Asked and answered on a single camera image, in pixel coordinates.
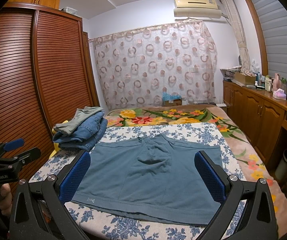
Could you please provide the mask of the person's left hand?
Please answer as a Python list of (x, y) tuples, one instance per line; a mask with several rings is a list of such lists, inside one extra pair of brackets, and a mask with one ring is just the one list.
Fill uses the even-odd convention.
[(9, 216), (12, 209), (12, 194), (11, 187), (9, 184), (3, 184), (0, 187), (0, 210), (2, 215)]

